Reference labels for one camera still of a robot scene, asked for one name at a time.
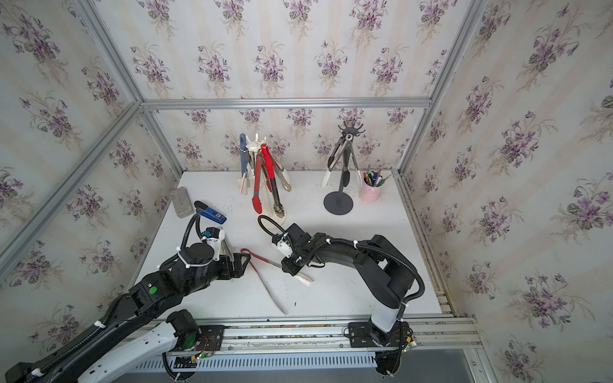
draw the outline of purple flower pattern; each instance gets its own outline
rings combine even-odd
[[[87,275],[90,273],[108,273],[113,275],[113,272],[121,267],[121,261],[115,259],[110,249],[111,242],[100,241],[98,238],[94,246],[82,249],[83,255],[79,257],[82,264],[87,265]]]
[[[7,278],[10,287],[21,286],[27,282],[32,285],[33,289],[43,287],[49,290],[49,280],[55,278],[62,281],[64,270],[60,267],[61,264],[56,265],[55,260],[47,260],[47,256],[41,250],[43,246],[45,246],[44,242],[34,241],[29,255],[19,261],[10,272]]]
[[[205,170],[216,170],[216,171],[228,171],[230,170],[226,164],[222,162],[217,162],[214,159],[207,160],[207,164],[205,165]]]
[[[587,300],[565,293],[568,282],[562,275],[557,274],[550,278],[537,271],[534,277],[526,276],[525,281],[528,286],[517,286],[509,292],[515,297],[509,308],[516,311],[516,317],[528,322],[531,328],[534,329],[536,322],[540,328],[553,325],[562,331],[564,325],[571,322],[572,313],[577,307],[581,309],[584,317],[596,319],[587,308]]]
[[[445,137],[448,127],[449,125],[445,123],[445,114],[441,110],[438,112],[438,117],[433,119],[430,123],[430,130],[428,131],[428,137],[426,138],[426,141],[428,142],[428,147],[426,150],[434,149],[436,141]]]
[[[481,294],[487,296],[489,300],[494,300],[496,298],[495,292],[498,290],[498,286],[493,282],[496,271],[492,269],[492,263],[488,260],[483,263],[477,261],[473,262],[471,273],[466,274],[466,278],[464,279],[464,283],[467,287],[465,290],[466,294],[469,297],[477,297]]]
[[[481,118],[487,116],[490,106],[492,106],[492,96],[495,91],[499,91],[504,87],[500,84],[500,80],[490,83],[490,78],[483,76],[481,83],[476,85],[472,92],[466,97],[468,107],[462,111],[458,120],[460,125],[458,131],[464,134],[468,131],[473,131],[473,123],[479,124]]]
[[[449,253],[447,251],[438,253],[438,265],[441,267],[441,272],[445,275],[445,278],[451,277],[451,272],[457,273],[455,263],[451,262]]]
[[[159,98],[169,98],[169,70],[164,66],[164,62],[155,55],[157,47],[155,44],[145,44],[142,50],[139,47],[131,47],[130,50],[134,53],[132,64],[134,72],[146,76],[145,84],[150,92],[155,92]]]
[[[262,127],[260,125],[260,118],[265,109],[241,109],[238,111],[245,119],[245,125],[247,129],[257,132]]]
[[[109,206],[103,207],[101,205],[103,201],[104,199],[97,193],[97,188],[85,184],[82,188],[77,189],[70,203],[66,204],[66,210],[72,214],[75,221],[85,215],[88,224],[94,229],[98,225],[107,227]]]
[[[587,27],[587,24],[576,24],[576,20],[582,15],[578,8],[565,17],[567,13],[568,3],[555,14],[551,24],[536,30],[537,36],[533,44],[536,53],[530,55],[528,62],[522,65],[524,70],[517,75],[518,79],[524,81],[518,92],[529,91],[532,86],[538,85],[538,78],[545,77],[544,71],[547,67],[563,55],[572,56],[579,47],[581,28]]]
[[[348,57],[345,55],[346,47],[337,48],[334,41],[330,44],[324,40],[321,44],[321,53],[315,56],[317,65],[321,68],[321,86],[327,86],[328,91],[337,85],[340,78],[338,72],[343,64],[347,64]]]
[[[100,312],[106,312],[106,310],[109,309],[109,304],[112,301],[114,301],[114,299],[122,295],[125,288],[126,287],[123,286],[122,284],[113,287],[107,295],[104,295],[103,297],[100,298],[99,300],[100,304],[96,306],[96,310]]]
[[[305,37],[309,29],[308,14],[311,7],[319,0],[283,0],[285,8],[289,9],[289,30],[290,33],[298,32],[298,40]]]
[[[351,30],[351,41],[356,43],[356,51],[366,49],[374,40],[375,29],[381,29],[383,16],[387,13],[387,0],[352,0],[353,8],[349,16],[357,19]]]
[[[536,149],[539,147],[538,138],[543,129],[557,131],[552,124],[552,119],[536,120],[536,115],[531,111],[526,113],[522,121],[513,121],[511,128],[502,132],[504,145],[496,146],[488,156],[492,163],[488,170],[493,169],[495,175],[502,172],[509,175],[509,166],[519,168],[524,159],[532,160]]]
[[[515,336],[509,342],[507,350],[497,353],[498,359],[504,367],[500,368],[505,377],[521,379],[522,382],[545,383],[543,373],[540,370],[543,361],[534,354],[536,345],[534,343],[520,343]]]
[[[224,139],[224,148],[228,150],[230,157],[240,159],[240,156],[242,155],[240,150],[240,140],[234,134],[224,134]]]
[[[71,313],[74,306],[66,305],[59,308],[59,305],[58,303],[53,309],[51,319],[38,323],[36,325],[38,331],[28,337],[30,342],[40,343],[40,347],[44,350],[39,352],[40,355],[55,350],[58,346],[65,346],[74,336],[85,329],[85,326]]]
[[[140,262],[143,259],[148,243],[149,238],[140,237],[140,230],[134,235],[134,245],[130,246],[130,253],[132,253],[136,262]]]
[[[613,88],[613,80],[609,82],[609,88]],[[590,112],[592,114],[585,117],[583,121],[581,121],[581,125],[587,124],[588,126],[598,127],[594,133],[583,137],[581,141],[595,139],[596,141],[602,143],[607,134],[609,137],[613,137],[613,94],[606,96],[600,103],[600,107],[597,107],[594,103],[592,103],[592,106],[590,106]]]
[[[286,137],[282,137],[276,133],[268,135],[268,148],[272,155],[278,160],[283,161],[285,158],[285,151],[289,148],[289,140]]]
[[[216,44],[210,48],[200,45],[198,51],[202,56],[198,56],[198,72],[207,74],[207,89],[215,92],[217,98],[226,96],[229,89],[227,83],[230,81],[230,67],[227,60],[221,56],[221,49],[224,44]]]
[[[145,164],[149,170],[149,174],[155,176],[161,183],[166,183],[168,176],[162,166],[162,156],[154,154],[145,158]]]
[[[444,238],[449,233],[460,233],[461,226],[464,226],[464,222],[460,219],[461,212],[462,208],[458,207],[457,203],[451,206],[445,206],[445,212],[443,213],[443,218],[441,218],[441,223],[439,225],[441,229],[439,235]]]
[[[292,170],[311,170],[311,161],[294,162]]]
[[[438,55],[437,59],[430,63],[430,68],[428,72],[426,72],[426,76],[428,76],[428,82],[424,85],[424,94],[430,94],[434,83],[436,82],[436,78],[438,74],[441,72],[443,68],[443,63],[445,61],[445,55],[447,54],[447,50],[441,50],[441,53]]]
[[[270,45],[270,48],[264,45],[258,45],[257,51],[262,54],[258,54],[253,60],[256,63],[254,71],[262,74],[260,79],[260,89],[266,91],[268,97],[276,96],[277,92],[281,88],[281,81],[283,78],[283,60],[279,57],[279,50],[283,47],[283,44],[274,42]]]
[[[375,149],[381,146],[379,138],[376,138],[371,134],[363,133],[362,135],[360,135],[359,139],[360,140],[356,143],[357,156],[363,160],[370,159],[370,156],[373,154]]]
[[[481,207],[482,218],[473,219],[470,224],[473,230],[470,235],[475,237],[476,242],[481,242],[487,246],[486,240],[494,243],[497,239],[506,238],[506,234],[511,230],[513,218],[523,222],[524,219],[519,215],[521,211],[509,207],[509,202],[504,197],[497,201],[488,200],[486,205]]]
[[[230,34],[230,31],[236,33],[237,41],[245,35],[246,27],[243,20],[245,8],[243,6],[246,2],[251,2],[251,0],[215,0],[217,8],[223,9],[223,23],[226,25],[226,32],[228,34]]]
[[[192,168],[198,169],[200,159],[202,158],[202,150],[194,141],[195,137],[177,138],[177,151],[185,156],[185,161]]]
[[[437,191],[439,183],[438,169],[436,165],[432,165],[432,168],[428,168],[428,170],[425,171],[425,180],[422,183],[422,190],[424,191],[422,198],[428,196],[432,191]]]
[[[24,8],[16,4],[0,4],[0,18],[8,22],[3,23],[2,28],[5,36],[13,40],[15,51],[30,52],[34,58],[34,68],[45,81],[48,82],[51,77],[64,87],[69,82],[66,72],[68,63],[59,60],[61,51],[51,40],[51,31],[45,28],[39,19],[30,16]]]
[[[387,108],[386,112],[387,116],[389,117],[389,119],[387,120],[387,130],[390,131],[390,133],[396,133],[402,127],[402,122],[405,120],[405,118],[415,113],[415,109]]]
[[[104,110],[109,117],[117,117],[123,112],[123,102],[117,99],[119,91],[115,88],[115,81],[98,65],[96,57],[89,67],[83,67],[81,72],[87,78],[87,88],[91,91],[94,100],[104,101]]]
[[[613,202],[609,192],[604,191],[603,182],[613,181],[613,173],[605,174],[599,181],[577,180],[581,185],[573,192],[576,202],[569,203],[564,209],[562,204],[558,208],[559,215],[551,217],[551,221],[558,221],[565,227],[555,234],[565,242],[573,239],[580,244],[577,235],[582,233],[585,239],[590,239],[588,231],[594,228],[603,229],[613,226]]]
[[[426,206],[425,209],[419,210],[419,219],[422,221],[424,225],[424,229],[429,232],[432,231],[432,212],[430,212],[430,207]]]
[[[419,11],[423,15],[421,16],[421,22],[417,23],[417,36],[422,36],[422,44],[434,38],[441,17],[449,9],[449,6],[455,7],[457,2],[457,0],[426,0],[419,3]]]
[[[32,107],[29,99],[19,98],[19,102],[30,113],[30,127],[41,132],[51,132],[58,139],[57,142],[68,150],[76,148],[81,151],[83,139],[81,133],[77,132],[68,121],[68,116],[66,116],[68,105],[63,100],[57,100],[50,93],[47,93],[44,98],[31,93],[29,96],[36,103],[36,107]]]
[[[113,162],[115,168],[121,166],[123,173],[130,177],[137,178],[139,167],[138,161],[135,161],[136,154],[132,151],[132,145],[125,140],[117,141],[114,147],[115,150],[109,152],[109,159]]]
[[[170,198],[168,198],[167,195],[160,195],[159,198],[153,202],[153,206],[155,207],[155,210],[158,212],[158,215],[160,217],[164,216],[168,201],[170,201]]]
[[[510,18],[511,0],[491,2],[485,7],[483,16],[481,16],[482,25],[473,44],[473,49],[477,48],[473,58],[481,56],[481,53],[485,51],[485,48],[490,43],[492,35],[499,27],[506,25]]]
[[[169,5],[175,0],[136,0],[136,2],[148,10],[149,22],[155,27],[156,33],[159,33],[160,29],[164,29],[168,41],[171,41],[177,29],[172,25],[173,20],[169,15]]]
[[[184,110],[183,113],[189,117],[197,131],[200,130],[202,133],[208,131],[207,115],[211,113],[210,109]]]
[[[466,148],[464,152],[458,153],[455,159],[455,167],[449,176],[452,181],[452,184],[449,185],[450,188],[457,189],[462,185],[463,180],[467,180],[468,178],[472,180],[475,178],[477,175],[475,170],[479,167],[479,164],[474,160],[475,157],[476,153],[472,145]]]
[[[292,120],[292,124],[289,127],[289,131],[294,133],[296,135],[296,138],[304,137],[305,133],[309,131],[307,126],[311,126],[312,118],[312,109],[288,109],[287,119]]]
[[[402,156],[405,153],[405,149],[409,145],[409,141],[411,141],[410,138],[405,138],[405,141],[398,146],[398,149],[396,149],[396,153],[398,154],[398,159],[396,160],[397,164],[402,159]]]
[[[34,192],[22,193],[23,182],[9,178],[11,170],[8,166],[0,167],[0,224],[3,227],[10,227],[13,220],[26,222],[34,212],[30,201]]]
[[[117,198],[117,201],[123,207],[124,215],[133,216],[140,222],[143,221],[143,217],[147,218],[147,209],[140,200],[140,191],[138,189],[130,189],[127,193],[122,192],[121,197]]]
[[[409,188],[411,193],[415,193],[415,179],[413,178],[413,171],[409,171],[408,177],[406,177],[406,187]]]
[[[336,141],[328,137],[327,134],[318,134],[317,139],[313,142],[313,148],[317,151],[317,158],[327,161],[332,154]]]
[[[337,119],[342,120],[348,126],[359,125],[364,117],[364,109],[361,108],[342,108],[339,111]]]
[[[389,47],[381,49],[381,56],[375,60],[375,66],[370,73],[376,75],[370,83],[370,91],[375,97],[383,97],[392,89],[392,84],[398,81],[398,75],[402,72],[402,60],[400,52],[406,47],[397,46],[393,51]]]

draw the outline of black corrugated cable sleeve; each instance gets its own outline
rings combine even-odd
[[[119,297],[116,297],[110,304],[109,304],[109,308],[107,309],[107,312],[104,314],[104,316],[100,319],[100,322],[103,325],[107,325],[107,323],[109,322],[109,319],[111,318],[111,316],[113,315],[113,312],[115,310],[115,308],[117,307],[117,304],[119,304],[119,301],[125,297],[127,294],[121,294]],[[40,372],[46,374],[47,371],[49,371],[51,368],[53,368],[55,365],[57,365],[58,363],[62,362],[63,360],[65,360],[66,358],[70,357],[72,354],[74,354],[75,352],[77,352],[78,350],[80,350],[83,346],[85,346],[86,344],[88,344],[92,339],[94,339],[98,334],[100,334],[100,332],[103,331],[103,328],[100,327],[96,327],[94,330],[92,330],[91,333],[87,334],[83,339],[81,339],[77,344],[75,344],[74,346],[72,346],[71,348],[69,348],[68,350],[62,352],[61,354],[59,354],[56,358],[54,358],[52,361],[48,362],[46,365],[44,365],[43,367],[40,367]],[[32,383],[35,382],[39,377],[35,376],[35,375],[29,375],[26,378],[26,383]]]

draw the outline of white table surface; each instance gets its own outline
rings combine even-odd
[[[319,187],[322,174],[321,171],[290,172],[292,191],[286,192],[279,186],[281,204],[287,214],[283,227],[296,223],[310,235],[322,232],[349,240],[370,239],[375,234],[386,237],[415,265],[425,283],[425,293],[411,301],[405,314],[439,314],[441,308],[394,179],[390,177],[382,186],[384,189],[376,203],[368,204],[358,198],[359,187],[356,174],[352,172],[345,191],[353,199],[353,210],[344,216],[335,216],[326,211],[323,200],[326,194],[338,190],[341,173],[333,172],[325,189]],[[185,172],[178,186],[188,190],[192,202],[203,201],[226,216],[223,229],[232,252],[248,248],[262,257],[281,262],[283,255],[272,248],[271,238],[257,224],[257,214],[251,204],[253,188],[249,189],[248,195],[238,194],[236,179],[239,176],[240,172]],[[177,217],[170,204],[137,281],[156,271],[157,265],[177,252],[176,247],[181,243],[188,222],[189,217]],[[201,217],[200,226],[204,230],[218,224]],[[188,245],[197,240],[195,229],[192,229]],[[353,268],[338,264],[326,264],[324,268],[304,267],[302,272],[314,280],[311,286],[306,286],[276,267],[257,259],[252,262],[289,316],[372,314],[375,298]],[[417,283],[413,283],[409,290],[415,291]],[[196,319],[284,316],[268,297],[251,267],[241,278],[214,281],[208,288],[188,295],[160,319],[184,308]]]

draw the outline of silicone tip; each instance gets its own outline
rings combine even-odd
[[[253,203],[253,208],[256,210],[256,213],[262,214],[262,202],[260,201],[260,197],[253,197],[251,202]]]

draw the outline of pink pen holder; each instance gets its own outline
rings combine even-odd
[[[360,188],[360,200],[366,203],[375,203],[379,199],[379,195],[381,194],[381,189],[383,185],[378,188],[374,188],[369,186],[364,179],[362,179],[362,187]]]

